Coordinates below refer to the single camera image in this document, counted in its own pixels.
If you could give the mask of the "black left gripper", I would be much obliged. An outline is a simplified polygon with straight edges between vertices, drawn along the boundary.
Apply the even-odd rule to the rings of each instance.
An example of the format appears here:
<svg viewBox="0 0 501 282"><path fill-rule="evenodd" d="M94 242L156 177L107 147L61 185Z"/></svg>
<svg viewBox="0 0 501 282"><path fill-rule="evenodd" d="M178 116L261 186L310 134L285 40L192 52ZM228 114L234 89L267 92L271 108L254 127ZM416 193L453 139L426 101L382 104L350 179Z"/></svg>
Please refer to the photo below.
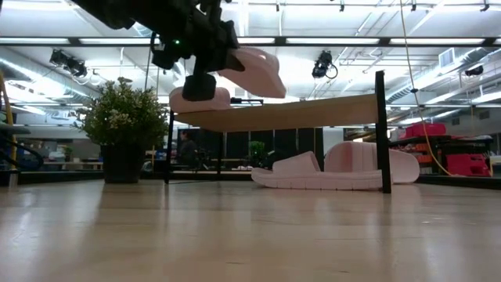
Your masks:
<svg viewBox="0 0 501 282"><path fill-rule="evenodd" d="M239 43L234 23L231 20L221 20L221 15L220 0L189 1L186 31L196 62L193 73L186 77L182 90L182 97L188 101L214 98L216 80L207 71L246 70L235 55Z"/></svg>

